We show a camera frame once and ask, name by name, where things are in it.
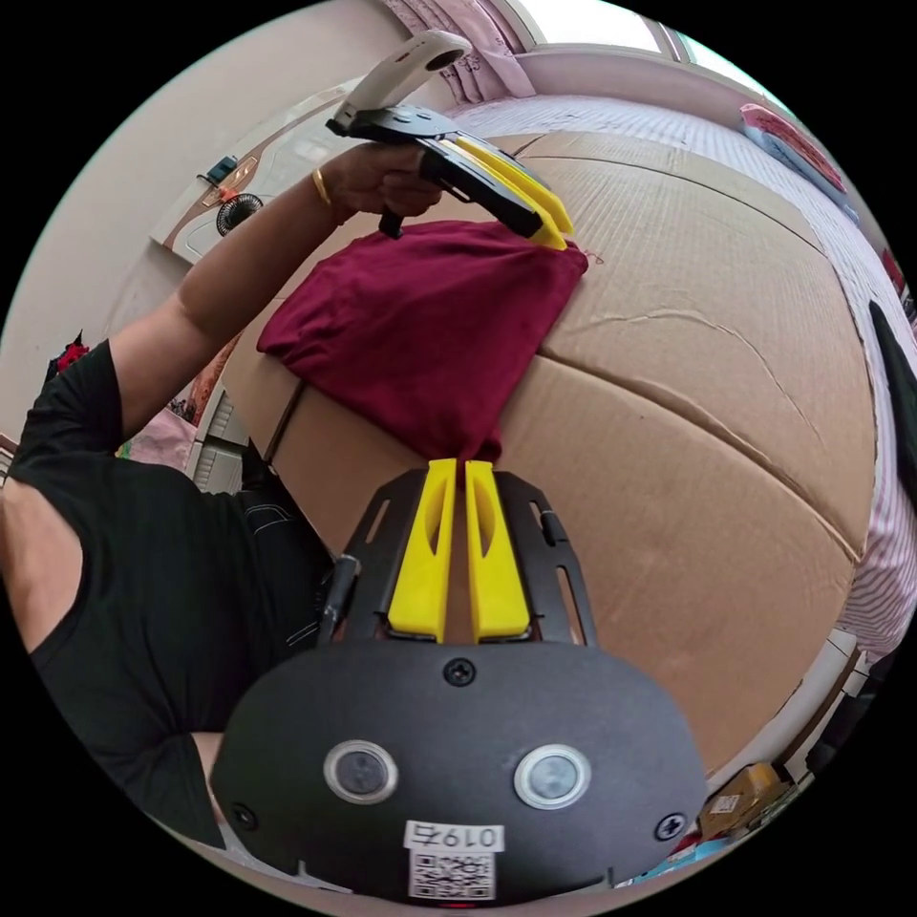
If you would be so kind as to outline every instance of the cardboard box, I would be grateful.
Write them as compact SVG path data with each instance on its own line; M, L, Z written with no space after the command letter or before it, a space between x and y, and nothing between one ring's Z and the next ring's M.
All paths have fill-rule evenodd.
M703 840L709 841L744 827L789 789L770 764L743 768L707 800L698 817Z
M805 676L862 556L875 424L849 307L798 210L732 169L609 135L496 143L561 196L591 261L505 409L501 467L545 491L603 647L672 693L714 773ZM446 196L424 219L492 218ZM282 297L376 223L336 233ZM262 449L296 389L254 350L267 318L224 375ZM334 548L379 485L423 464L316 391L274 457ZM462 549L451 642L470 635Z

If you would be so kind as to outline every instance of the window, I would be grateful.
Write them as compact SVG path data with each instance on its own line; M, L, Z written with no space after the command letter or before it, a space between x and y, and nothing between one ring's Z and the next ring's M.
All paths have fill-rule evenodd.
M659 53L643 16L604 0L522 0L548 44L616 45Z
M759 82L757 82L757 80L752 79L744 70L740 70L734 63L731 63L725 57L721 57L716 51L711 51L706 45L702 45L699 41L694 41L687 35L683 35L681 32L678 33L678 37L681 38L687 49L692 63L696 64L698 67L703 67L705 70L712 70L715 74L720 74L720 76L726 76L755 93L760 93L776 105L779 105L785 112L790 115L793 114L776 96L769 93Z

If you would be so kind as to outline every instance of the small fan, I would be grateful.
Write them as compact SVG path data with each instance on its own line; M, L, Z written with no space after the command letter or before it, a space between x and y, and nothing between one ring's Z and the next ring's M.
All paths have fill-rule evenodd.
M217 232L227 235L240 223L244 223L253 213L264 206L261 198L254 194L237 194L230 198L217 211Z

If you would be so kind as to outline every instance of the hand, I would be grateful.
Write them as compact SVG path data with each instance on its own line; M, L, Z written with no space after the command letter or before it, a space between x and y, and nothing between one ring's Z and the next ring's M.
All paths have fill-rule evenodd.
M335 219L344 223L355 213L419 217L442 197L442 191L418 174L421 147L363 143L322 166Z

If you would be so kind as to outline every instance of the maroon cloth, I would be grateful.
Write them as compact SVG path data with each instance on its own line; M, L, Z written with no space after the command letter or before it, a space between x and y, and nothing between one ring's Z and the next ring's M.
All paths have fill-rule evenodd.
M499 223L374 233L315 267L258 350L425 459L496 461L501 411L587 267Z

